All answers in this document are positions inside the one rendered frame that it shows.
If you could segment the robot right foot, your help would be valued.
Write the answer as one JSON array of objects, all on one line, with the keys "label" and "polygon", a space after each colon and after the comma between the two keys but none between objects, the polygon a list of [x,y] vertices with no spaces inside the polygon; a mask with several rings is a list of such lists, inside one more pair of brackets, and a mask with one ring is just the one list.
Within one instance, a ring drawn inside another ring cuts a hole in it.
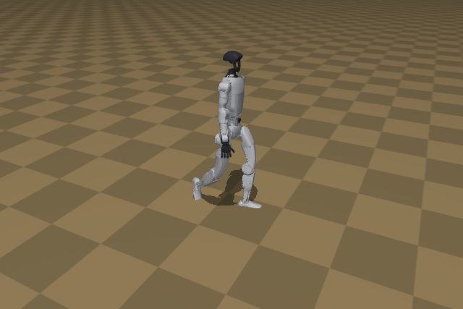
[{"label": "robot right foot", "polygon": [[[201,193],[201,188],[197,189],[196,184],[200,181],[198,177],[194,177],[192,182],[193,182],[193,196],[195,200],[199,200],[202,198],[202,193]],[[199,187],[199,186],[198,186]]]}]

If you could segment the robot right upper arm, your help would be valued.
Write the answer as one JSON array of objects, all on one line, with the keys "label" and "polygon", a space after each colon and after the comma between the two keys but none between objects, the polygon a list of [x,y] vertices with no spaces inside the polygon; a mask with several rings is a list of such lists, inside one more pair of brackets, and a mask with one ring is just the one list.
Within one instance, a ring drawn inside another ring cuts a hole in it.
[{"label": "robot right upper arm", "polygon": [[223,109],[226,112],[226,117],[230,115],[230,111],[226,108],[226,105],[228,103],[229,93],[232,89],[231,83],[232,83],[231,81],[225,80],[221,82],[218,86],[218,91],[219,91],[218,112]]}]

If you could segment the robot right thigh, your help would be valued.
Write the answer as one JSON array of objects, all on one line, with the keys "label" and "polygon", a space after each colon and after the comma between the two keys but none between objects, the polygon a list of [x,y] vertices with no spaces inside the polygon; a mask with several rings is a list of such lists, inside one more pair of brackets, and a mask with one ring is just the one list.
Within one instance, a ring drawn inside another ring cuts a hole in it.
[{"label": "robot right thigh", "polygon": [[[228,131],[228,136],[229,136],[229,131]],[[230,146],[232,146],[232,139],[229,137],[229,144]],[[215,144],[219,145],[222,147],[223,144],[221,144],[221,133],[218,133],[216,136],[215,136]],[[214,169],[214,177],[215,179],[219,179],[221,178],[222,174],[224,173],[225,169],[226,169],[226,166],[228,164],[228,161],[229,161],[229,157],[227,158],[224,158],[224,153],[223,153],[223,157],[221,158],[221,147],[218,148],[218,151],[216,151],[216,162],[215,162],[215,167],[213,167],[212,169]]]}]

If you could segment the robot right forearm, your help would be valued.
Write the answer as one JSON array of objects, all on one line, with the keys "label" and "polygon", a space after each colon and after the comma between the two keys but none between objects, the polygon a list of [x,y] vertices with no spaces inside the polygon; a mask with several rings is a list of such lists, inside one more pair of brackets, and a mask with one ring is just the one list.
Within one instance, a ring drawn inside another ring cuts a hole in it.
[{"label": "robot right forearm", "polygon": [[228,142],[228,119],[226,118],[226,112],[222,109],[218,113],[218,123],[220,124],[220,133],[222,137],[222,142]]}]

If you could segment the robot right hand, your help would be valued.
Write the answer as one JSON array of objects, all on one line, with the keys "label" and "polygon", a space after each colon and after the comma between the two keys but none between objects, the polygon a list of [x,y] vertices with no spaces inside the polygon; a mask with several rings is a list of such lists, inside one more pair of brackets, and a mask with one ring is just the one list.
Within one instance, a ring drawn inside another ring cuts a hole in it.
[{"label": "robot right hand", "polygon": [[229,136],[228,136],[228,142],[225,142],[225,143],[222,142],[222,137],[221,137],[221,144],[223,144],[221,147],[221,158],[223,157],[223,153],[224,153],[224,158],[226,158],[226,156],[228,158],[229,155],[230,157],[232,157],[231,150],[233,153],[234,153],[234,150],[229,144]]}]

